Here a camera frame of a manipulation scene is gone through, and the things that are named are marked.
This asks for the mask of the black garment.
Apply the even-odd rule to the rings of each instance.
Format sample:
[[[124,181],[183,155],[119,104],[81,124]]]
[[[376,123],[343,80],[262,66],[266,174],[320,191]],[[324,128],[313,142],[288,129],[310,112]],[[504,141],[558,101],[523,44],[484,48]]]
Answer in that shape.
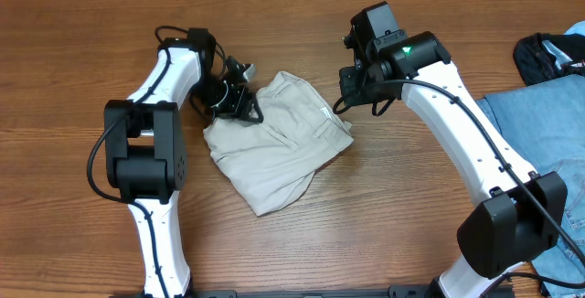
[[[517,42],[513,59],[527,86],[568,75],[584,76],[584,36],[536,33]]]

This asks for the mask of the beige khaki shorts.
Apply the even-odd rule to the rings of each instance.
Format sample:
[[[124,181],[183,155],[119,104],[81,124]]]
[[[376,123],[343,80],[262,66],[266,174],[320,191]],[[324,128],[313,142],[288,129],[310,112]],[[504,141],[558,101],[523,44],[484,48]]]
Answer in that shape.
[[[289,72],[278,72],[256,97],[261,123],[217,118],[203,134],[215,164],[260,217],[300,198],[354,139],[352,124]]]

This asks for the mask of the blue denim jeans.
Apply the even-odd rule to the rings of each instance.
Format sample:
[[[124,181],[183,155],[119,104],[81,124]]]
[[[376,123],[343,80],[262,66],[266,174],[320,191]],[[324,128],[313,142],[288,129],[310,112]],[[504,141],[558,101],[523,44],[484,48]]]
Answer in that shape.
[[[565,34],[584,36],[583,23]],[[561,226],[584,245],[584,76],[568,75],[477,102],[505,140],[536,170],[557,173],[568,197]]]

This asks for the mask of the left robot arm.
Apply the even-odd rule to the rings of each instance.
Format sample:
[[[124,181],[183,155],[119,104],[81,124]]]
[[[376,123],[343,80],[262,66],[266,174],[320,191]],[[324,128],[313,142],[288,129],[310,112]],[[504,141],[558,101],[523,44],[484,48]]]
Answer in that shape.
[[[178,199],[187,178],[187,151],[180,119],[185,102],[201,101],[204,119],[260,123],[263,114],[247,84],[254,72],[225,54],[205,28],[160,37],[157,62],[144,84],[104,108],[104,131],[87,167],[105,149],[114,201],[133,215],[145,268],[142,297],[193,297],[192,273],[182,247]]]

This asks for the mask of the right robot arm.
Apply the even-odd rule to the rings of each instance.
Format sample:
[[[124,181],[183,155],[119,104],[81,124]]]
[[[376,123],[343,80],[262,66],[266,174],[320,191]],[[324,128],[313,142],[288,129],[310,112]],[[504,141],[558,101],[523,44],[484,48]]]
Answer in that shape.
[[[428,285],[393,285],[392,297],[510,297],[514,271],[558,241],[568,190],[541,175],[494,128],[431,32],[409,36],[389,5],[364,8],[343,42],[354,63],[339,72],[335,113],[370,105],[381,115],[403,101],[429,127],[458,170],[473,211],[458,228],[461,252]]]

